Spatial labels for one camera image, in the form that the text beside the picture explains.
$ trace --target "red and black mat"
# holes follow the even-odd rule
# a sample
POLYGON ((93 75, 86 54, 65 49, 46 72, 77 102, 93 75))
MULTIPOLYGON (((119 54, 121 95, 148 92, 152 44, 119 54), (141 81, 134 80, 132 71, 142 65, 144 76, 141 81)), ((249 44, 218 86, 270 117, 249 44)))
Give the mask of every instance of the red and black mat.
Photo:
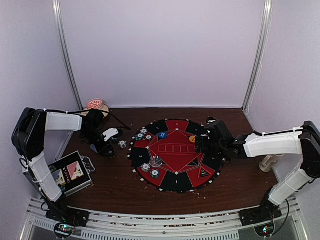
POLYGON ((133 137, 128 159, 141 179, 160 191, 185 193, 211 184, 220 175, 223 165, 219 155, 196 152, 194 137, 206 134, 203 125, 190 120, 165 119, 142 129, 147 133, 141 140, 133 137), (153 164, 155 157, 162 159, 161 166, 153 164))

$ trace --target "robotic arm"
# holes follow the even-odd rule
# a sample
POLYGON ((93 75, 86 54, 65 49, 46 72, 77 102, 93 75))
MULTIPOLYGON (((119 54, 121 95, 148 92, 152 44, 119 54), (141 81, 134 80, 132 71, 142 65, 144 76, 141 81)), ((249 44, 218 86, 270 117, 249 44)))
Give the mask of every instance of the robotic arm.
POLYGON ((239 135, 234 138, 223 121, 209 117, 207 134, 196 138, 196 151, 218 153, 220 160, 247 159, 265 155, 303 155, 285 181, 280 182, 265 194, 257 208, 242 210, 239 214, 242 225, 257 224, 280 217, 279 205, 307 183, 320 177, 320 132, 311 121, 292 130, 239 135))
POLYGON ((81 131, 80 137, 94 145, 97 153, 102 156, 114 157, 115 151, 110 144, 110 138, 123 134, 121 129, 110 128, 100 133, 103 114, 91 109, 87 116, 63 113, 55 110, 35 110, 25 108, 12 134, 12 143, 19 155, 22 166, 31 176, 31 183, 44 196, 48 203, 47 217, 58 221, 73 217, 73 222, 85 225, 85 212, 72 212, 67 208, 67 202, 61 189, 57 186, 47 165, 44 154, 46 131, 81 131))

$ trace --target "yellow chip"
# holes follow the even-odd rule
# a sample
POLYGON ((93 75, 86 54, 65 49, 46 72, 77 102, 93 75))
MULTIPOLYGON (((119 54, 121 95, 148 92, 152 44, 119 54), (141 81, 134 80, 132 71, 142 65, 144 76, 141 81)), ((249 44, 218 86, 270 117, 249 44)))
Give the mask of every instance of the yellow chip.
POLYGON ((194 144, 196 142, 196 136, 189 137, 189 140, 194 144))

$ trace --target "white wall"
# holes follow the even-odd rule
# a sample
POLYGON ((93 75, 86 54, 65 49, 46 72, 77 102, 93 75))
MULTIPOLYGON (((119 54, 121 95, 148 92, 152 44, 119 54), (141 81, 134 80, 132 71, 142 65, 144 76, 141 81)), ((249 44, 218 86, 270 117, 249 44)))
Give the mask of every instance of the white wall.
POLYGON ((264 0, 61 0, 83 104, 241 107, 264 0))
MULTIPOLYGON (((0 1, 0 239, 16 239, 36 194, 22 174, 11 134, 25 107, 76 110, 51 0, 0 1)), ((65 132, 47 137, 52 162, 65 132)))
MULTIPOLYGON (((313 121, 320 128, 320 1, 274 1, 261 74, 247 114, 257 131, 279 131, 313 121)), ((281 180, 298 163, 287 156, 281 180)), ((320 182, 297 194, 313 240, 319 239, 320 182)))

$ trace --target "red chip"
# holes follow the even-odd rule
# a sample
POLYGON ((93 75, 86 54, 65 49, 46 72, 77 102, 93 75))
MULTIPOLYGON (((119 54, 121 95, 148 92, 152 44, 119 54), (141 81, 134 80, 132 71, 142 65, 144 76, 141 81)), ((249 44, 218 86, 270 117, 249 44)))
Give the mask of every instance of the red chip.
POLYGON ((93 99, 90 102, 87 103, 86 108, 87 109, 98 109, 104 104, 104 101, 100 98, 93 99))

